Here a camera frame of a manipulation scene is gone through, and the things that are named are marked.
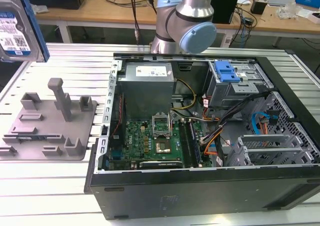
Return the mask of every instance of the blue cable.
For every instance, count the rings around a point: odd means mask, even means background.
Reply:
[[[260,131],[257,128],[257,123],[256,123],[256,115],[257,114],[261,114],[262,116],[265,116],[267,119],[270,119],[271,116],[268,115],[268,114],[265,114],[264,112],[255,112],[254,114],[252,114],[252,117],[251,117],[252,127],[253,127],[253,129],[254,129],[256,134],[260,134]]]

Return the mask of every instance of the hard drive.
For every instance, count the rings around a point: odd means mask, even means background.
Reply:
[[[0,60],[46,62],[49,51],[29,0],[0,0]]]

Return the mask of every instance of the white box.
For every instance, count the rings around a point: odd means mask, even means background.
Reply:
[[[313,23],[320,24],[320,13],[315,12],[309,15],[308,20],[312,21]]]

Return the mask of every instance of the gray plastic holder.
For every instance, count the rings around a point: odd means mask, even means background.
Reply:
[[[61,78],[48,87],[55,100],[41,100],[25,93],[23,108],[0,144],[0,160],[82,160],[95,116],[97,102],[90,96],[71,100]]]

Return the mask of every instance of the blue hard drive label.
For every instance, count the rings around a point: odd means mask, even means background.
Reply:
[[[30,47],[24,34],[17,29],[17,24],[13,13],[0,12],[0,45],[10,55],[28,56]]]

